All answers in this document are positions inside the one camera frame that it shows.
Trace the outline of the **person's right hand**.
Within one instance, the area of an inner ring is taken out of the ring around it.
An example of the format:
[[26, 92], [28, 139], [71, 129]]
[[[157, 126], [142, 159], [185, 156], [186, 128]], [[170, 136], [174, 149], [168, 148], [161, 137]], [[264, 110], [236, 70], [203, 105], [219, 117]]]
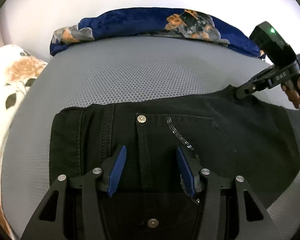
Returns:
[[[298, 89], [300, 89], [300, 76], [297, 82], [297, 87]], [[281, 83], [281, 89], [284, 91], [288, 100], [294, 105], [294, 107], [300, 110], [300, 94], [298, 93], [292, 82], [289, 80]]]

